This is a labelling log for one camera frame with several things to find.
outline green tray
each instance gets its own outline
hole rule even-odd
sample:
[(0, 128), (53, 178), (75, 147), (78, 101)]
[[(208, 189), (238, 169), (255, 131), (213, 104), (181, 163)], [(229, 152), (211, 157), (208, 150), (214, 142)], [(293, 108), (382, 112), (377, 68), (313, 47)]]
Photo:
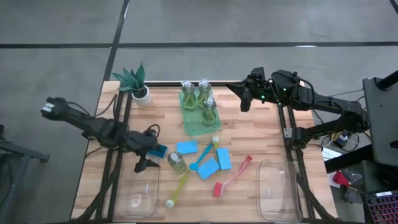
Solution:
[[(195, 90), (195, 95), (198, 97), (199, 90), (197, 90), (197, 89)], [(185, 132), (187, 133), (187, 135), (195, 136), (195, 135), (213, 133), (215, 131), (218, 131), (221, 128), (221, 120), (220, 120), (220, 117), (218, 116), (217, 108), (215, 109), (216, 123), (212, 126), (207, 126), (207, 125), (203, 124), (203, 121), (202, 121), (203, 109), (196, 106), (195, 110), (193, 110), (193, 111), (185, 110), (183, 108), (184, 94), (182, 91), (180, 91), (179, 97), (180, 97), (180, 107), (181, 107), (181, 113), (182, 113), (182, 118), (183, 118), (183, 122), (184, 122), (184, 128), (185, 128)]]

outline gray floor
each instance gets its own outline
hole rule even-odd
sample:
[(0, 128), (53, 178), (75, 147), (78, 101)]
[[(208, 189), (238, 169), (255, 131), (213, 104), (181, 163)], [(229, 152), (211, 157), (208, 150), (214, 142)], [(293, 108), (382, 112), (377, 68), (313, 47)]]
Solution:
[[(123, 0), (0, 0), (0, 44), (111, 43)], [(388, 0), (131, 0), (120, 42), (397, 41)], [(0, 49), (0, 124), (5, 137), (50, 153), (34, 161), (14, 223), (66, 221), (87, 141), (40, 109), (62, 96), (95, 112), (110, 49)], [(362, 79), (397, 69), (398, 47), (118, 49), (114, 72), (142, 62), (147, 80), (241, 80), (253, 67), (267, 76), (295, 70), (322, 95), (361, 89)], [(339, 96), (356, 100), (362, 93)], [(335, 114), (320, 113), (323, 120)], [(369, 142), (361, 135), (361, 145)], [(333, 189), (340, 218), (361, 221), (361, 205)]]

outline potted plant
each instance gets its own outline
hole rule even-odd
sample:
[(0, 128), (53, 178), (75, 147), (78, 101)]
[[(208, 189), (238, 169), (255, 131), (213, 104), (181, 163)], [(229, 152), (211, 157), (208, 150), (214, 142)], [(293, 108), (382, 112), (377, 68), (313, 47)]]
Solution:
[(129, 72), (123, 68), (123, 75), (118, 73), (112, 73), (112, 75), (120, 81), (119, 90), (130, 92), (138, 105), (147, 105), (150, 103), (149, 89), (148, 86), (144, 85), (145, 70), (142, 63), (135, 74), (133, 70)]

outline glass bottle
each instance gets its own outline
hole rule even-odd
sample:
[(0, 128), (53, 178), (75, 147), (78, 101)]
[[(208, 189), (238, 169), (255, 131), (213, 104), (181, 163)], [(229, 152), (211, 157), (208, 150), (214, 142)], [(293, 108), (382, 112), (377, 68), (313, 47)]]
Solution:
[(216, 123), (216, 101), (213, 94), (210, 94), (203, 105), (202, 121), (206, 126), (211, 126)]
[(179, 152), (170, 153), (169, 156), (167, 156), (167, 162), (175, 170), (177, 175), (180, 175), (187, 170), (187, 165)]
[(199, 82), (199, 96), (198, 96), (198, 106), (204, 108), (205, 101), (209, 98), (211, 93), (210, 83), (206, 79), (202, 79)]
[(186, 110), (194, 110), (196, 107), (197, 98), (195, 96), (194, 90), (195, 86), (189, 82), (189, 80), (185, 80), (181, 82), (182, 84), (182, 92), (184, 94), (182, 106)]

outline wooden table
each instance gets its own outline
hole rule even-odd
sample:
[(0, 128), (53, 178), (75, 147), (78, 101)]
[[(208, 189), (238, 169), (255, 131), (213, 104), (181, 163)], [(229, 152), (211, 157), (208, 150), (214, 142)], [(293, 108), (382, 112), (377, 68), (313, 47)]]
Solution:
[[(105, 82), (99, 99), (98, 112), (104, 110), (113, 95), (118, 93), (119, 82)], [(187, 184), (178, 196), (175, 208), (168, 210), (164, 202), (169, 199), (177, 188), (181, 176), (175, 175), (167, 163), (167, 159), (160, 160), (160, 173), (157, 169), (149, 168), (140, 174), (133, 172), (137, 161), (133, 153), (123, 157), (122, 172), (119, 180), (118, 199), (114, 211), (114, 222), (264, 222), (259, 209), (259, 164), (263, 160), (271, 162), (286, 162), (284, 143), (282, 140), (277, 105), (261, 104), (253, 101), (248, 113), (239, 109), (240, 99), (225, 87), (214, 87), (215, 100), (221, 119), (221, 130), (212, 134), (190, 137), (184, 133), (182, 115), (178, 101), (180, 88), (153, 87), (150, 88), (152, 103), (147, 106), (137, 106), (133, 103), (130, 112), (129, 127), (131, 130), (143, 131), (152, 124), (159, 124), (162, 128), (159, 143), (168, 147), (167, 154), (175, 151), (175, 144), (179, 141), (196, 139), (199, 152), (184, 156), (188, 164), (197, 160), (199, 153), (211, 141), (212, 135), (220, 138), (220, 147), (226, 147), (231, 154), (233, 170), (222, 171), (220, 176), (212, 175), (207, 180), (201, 180), (196, 173), (191, 173)], [(106, 118), (112, 118), (112, 111), (107, 111)], [(310, 111), (295, 111), (297, 126), (313, 126)], [(91, 142), (88, 152), (98, 147), (97, 142)], [(326, 177), (319, 147), (308, 146), (304, 151), (304, 161), (310, 188), (326, 210), (336, 217), (330, 186)], [(216, 181), (224, 182), (240, 167), (247, 155), (253, 160), (246, 170), (228, 185), (221, 198), (213, 197)], [(214, 151), (207, 157), (214, 156)], [(86, 158), (80, 179), (72, 218), (78, 217), (94, 199), (100, 189), (106, 150), (102, 149)], [(160, 174), (159, 194), (157, 195), (157, 178)], [(131, 200), (137, 192), (142, 193), (142, 205), (132, 208)], [(303, 216), (307, 217), (305, 201)], [(156, 211), (151, 215), (155, 202)], [(104, 205), (104, 215), (108, 209), (108, 202)], [(136, 215), (138, 211), (147, 218), (127, 217)]]

